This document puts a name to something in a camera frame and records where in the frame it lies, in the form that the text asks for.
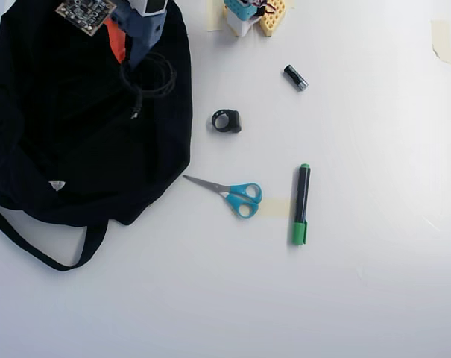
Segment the navy gripper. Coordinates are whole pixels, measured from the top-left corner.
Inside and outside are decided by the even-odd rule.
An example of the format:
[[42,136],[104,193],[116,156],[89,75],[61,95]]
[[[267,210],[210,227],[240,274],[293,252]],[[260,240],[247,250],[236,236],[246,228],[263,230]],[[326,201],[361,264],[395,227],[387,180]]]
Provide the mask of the navy gripper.
[[147,56],[149,51],[160,41],[167,11],[142,16],[131,7],[117,7],[111,19],[104,22],[107,26],[110,47],[119,63],[126,58],[127,63],[134,70]]

